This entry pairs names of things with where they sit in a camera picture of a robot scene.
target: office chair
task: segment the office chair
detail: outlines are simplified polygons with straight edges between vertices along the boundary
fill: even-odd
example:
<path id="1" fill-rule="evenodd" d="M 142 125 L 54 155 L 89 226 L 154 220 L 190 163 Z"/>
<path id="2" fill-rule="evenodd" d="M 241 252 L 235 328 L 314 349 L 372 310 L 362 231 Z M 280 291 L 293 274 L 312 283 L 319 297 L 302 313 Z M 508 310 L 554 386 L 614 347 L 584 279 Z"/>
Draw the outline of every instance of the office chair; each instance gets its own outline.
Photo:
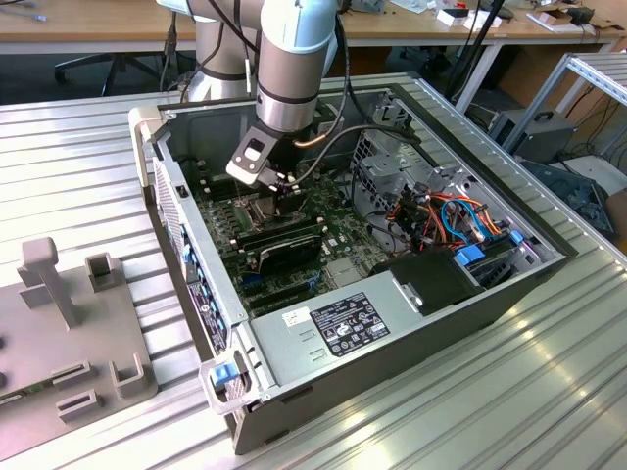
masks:
<path id="1" fill-rule="evenodd" d="M 55 80 L 59 84 L 67 83 L 66 71 L 69 69 L 74 69 L 76 67 L 81 66 L 89 66 L 92 64 L 102 64 L 104 62 L 111 61 L 111 66 L 109 67 L 109 73 L 107 74 L 107 79 L 105 80 L 105 84 L 102 87 L 102 92 L 100 96 L 109 96 L 111 93 L 111 88 L 114 85 L 114 81 L 116 79 L 116 75 L 119 71 L 126 71 L 126 66 L 134 67 L 139 71 L 143 71 L 144 73 L 149 74 L 150 76 L 160 79 L 161 74 L 146 66 L 142 62 L 138 61 L 138 57 L 150 57 L 150 56 L 159 56 L 164 58 L 163 52 L 116 52 L 116 53 L 105 53 L 105 54 L 94 54 L 92 56 L 85 56 L 79 59 L 73 59 L 71 61 L 63 62 L 55 66 Z"/>

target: warning label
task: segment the warning label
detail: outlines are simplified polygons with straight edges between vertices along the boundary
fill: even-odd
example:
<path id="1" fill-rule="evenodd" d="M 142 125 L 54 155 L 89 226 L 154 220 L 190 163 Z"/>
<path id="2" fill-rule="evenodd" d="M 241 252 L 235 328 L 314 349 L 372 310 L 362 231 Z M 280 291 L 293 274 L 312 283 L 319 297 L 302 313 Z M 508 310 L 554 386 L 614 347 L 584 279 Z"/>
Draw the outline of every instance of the warning label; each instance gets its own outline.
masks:
<path id="1" fill-rule="evenodd" d="M 314 310 L 311 316 L 331 353 L 337 357 L 390 334 L 363 292 Z"/>

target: blue latch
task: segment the blue latch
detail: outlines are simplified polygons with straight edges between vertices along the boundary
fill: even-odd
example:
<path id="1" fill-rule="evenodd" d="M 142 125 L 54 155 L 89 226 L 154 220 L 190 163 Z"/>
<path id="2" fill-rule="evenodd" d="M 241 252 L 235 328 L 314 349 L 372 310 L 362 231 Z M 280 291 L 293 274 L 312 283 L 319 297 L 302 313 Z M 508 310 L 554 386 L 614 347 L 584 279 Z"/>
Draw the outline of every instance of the blue latch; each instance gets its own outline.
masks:
<path id="1" fill-rule="evenodd" d="M 469 245 L 467 247 L 460 248 L 455 255 L 455 259 L 459 261 L 462 266 L 467 266 L 478 259 L 485 258 L 486 255 L 476 245 Z"/>
<path id="2" fill-rule="evenodd" d="M 520 245 L 525 237 L 523 237 L 522 233 L 520 233 L 518 230 L 512 230 L 509 232 L 509 239 L 516 245 Z"/>
<path id="3" fill-rule="evenodd" d="M 212 382 L 214 382 L 214 386 L 219 387 L 224 385 L 226 382 L 230 382 L 231 380 L 238 378 L 239 370 L 237 370 L 237 365 L 233 362 L 227 362 L 224 365 L 214 367 L 209 372 L 209 375 L 212 378 Z"/>

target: wooden desk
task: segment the wooden desk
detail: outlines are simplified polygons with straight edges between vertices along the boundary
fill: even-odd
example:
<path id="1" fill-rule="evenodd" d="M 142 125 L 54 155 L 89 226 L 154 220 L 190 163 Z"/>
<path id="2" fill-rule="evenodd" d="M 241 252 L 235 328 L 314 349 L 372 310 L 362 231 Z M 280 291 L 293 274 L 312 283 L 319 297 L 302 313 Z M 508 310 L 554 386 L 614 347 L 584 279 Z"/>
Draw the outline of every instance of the wooden desk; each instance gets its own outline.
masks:
<path id="1" fill-rule="evenodd" d="M 0 13 L 0 54 L 49 54 L 158 51 L 164 47 L 170 13 L 155 0 L 36 0 L 46 23 Z M 624 31 L 592 34 L 553 33 L 516 11 L 515 19 L 491 31 L 488 46 L 459 97 L 465 111 L 501 47 L 508 44 L 581 44 L 599 42 L 609 51 Z M 460 45 L 468 35 L 463 26 L 447 27 L 431 11 L 420 15 L 388 4 L 383 15 L 349 12 L 344 16 L 349 45 Z M 178 49 L 195 49 L 192 20 L 178 17 Z"/>

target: gray 3d printed holder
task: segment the gray 3d printed holder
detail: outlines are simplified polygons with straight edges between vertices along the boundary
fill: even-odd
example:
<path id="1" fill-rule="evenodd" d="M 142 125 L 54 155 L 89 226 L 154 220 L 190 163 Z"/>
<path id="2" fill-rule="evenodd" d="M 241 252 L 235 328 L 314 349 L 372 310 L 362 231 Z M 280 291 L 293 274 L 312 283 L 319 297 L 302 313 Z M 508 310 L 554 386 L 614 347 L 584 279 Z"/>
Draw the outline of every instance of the gray 3d printed holder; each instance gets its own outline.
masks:
<path id="1" fill-rule="evenodd" d="M 120 260 L 59 273 L 51 238 L 23 257 L 24 283 L 0 289 L 0 460 L 157 392 Z"/>

